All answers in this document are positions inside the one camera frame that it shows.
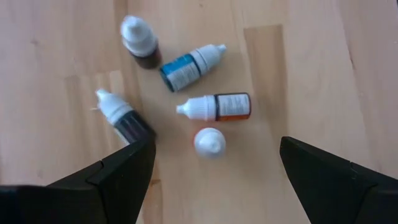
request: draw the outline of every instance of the brown liquid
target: brown liquid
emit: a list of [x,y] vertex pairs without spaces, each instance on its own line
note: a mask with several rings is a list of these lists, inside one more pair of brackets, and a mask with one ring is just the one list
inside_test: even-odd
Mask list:
[[156,49],[146,57],[138,57],[134,54],[131,55],[136,59],[139,66],[146,69],[157,68],[162,62],[162,54],[160,53],[159,45],[156,45]]

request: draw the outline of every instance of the plastic bottle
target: plastic bottle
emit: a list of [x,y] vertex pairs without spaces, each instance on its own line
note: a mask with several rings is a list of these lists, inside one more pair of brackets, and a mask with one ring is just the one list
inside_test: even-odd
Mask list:
[[247,93],[227,93],[190,98],[177,106],[178,114],[190,119],[205,121],[236,121],[248,119],[251,114],[251,101]]
[[98,108],[126,144],[155,138],[155,131],[120,96],[104,89],[97,90],[96,95]]
[[216,158],[224,154],[226,141],[221,131],[204,128],[195,135],[194,145],[199,155]]
[[120,33],[123,45],[142,68],[156,68],[162,61],[157,37],[148,24],[139,17],[126,16]]
[[225,51],[225,45],[206,45],[163,65],[160,74],[170,91],[179,91],[217,65]]

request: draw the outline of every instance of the wood grain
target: wood grain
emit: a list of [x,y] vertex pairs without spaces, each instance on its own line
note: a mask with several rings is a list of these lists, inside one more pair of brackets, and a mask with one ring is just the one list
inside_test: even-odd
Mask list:
[[[164,62],[205,44],[227,53],[170,93],[119,36],[126,14],[159,36]],[[159,134],[138,223],[308,223],[279,159],[288,134],[398,178],[395,0],[0,0],[0,183],[49,184],[118,150],[94,91],[119,93]],[[246,91],[247,121],[175,114],[189,97]],[[220,129],[226,155],[198,157]]]

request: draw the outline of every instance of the white bottle cap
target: white bottle cap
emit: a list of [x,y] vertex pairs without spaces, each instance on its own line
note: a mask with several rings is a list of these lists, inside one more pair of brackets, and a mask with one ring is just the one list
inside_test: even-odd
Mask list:
[[157,37],[140,17],[126,16],[121,24],[120,33],[123,45],[138,57],[150,55],[157,47]]
[[116,94],[112,94],[104,89],[97,90],[96,94],[98,97],[97,107],[112,125],[114,125],[126,113],[132,111],[132,107],[129,103]]
[[199,155],[215,158],[225,152],[226,142],[221,131],[215,128],[204,128],[196,134],[194,145]]
[[189,119],[214,121],[216,119],[216,100],[214,95],[190,98],[183,105],[177,106],[178,114],[185,114]]
[[209,44],[199,49],[192,50],[190,55],[192,55],[199,66],[200,73],[204,75],[220,62],[221,56],[225,51],[226,46],[224,44],[217,46]]

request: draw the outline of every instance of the wooden surface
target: wooden surface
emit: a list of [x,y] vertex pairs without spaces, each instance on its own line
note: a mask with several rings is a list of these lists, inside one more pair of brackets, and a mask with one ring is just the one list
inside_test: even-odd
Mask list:
[[[226,44],[222,63],[180,93],[137,67],[126,14],[159,36],[164,61]],[[124,96],[159,134],[139,223],[308,223],[279,158],[291,135],[398,178],[395,0],[0,0],[0,183],[49,184],[122,145],[94,91]],[[190,96],[246,91],[247,121],[175,114]],[[226,155],[192,137],[220,129]]]

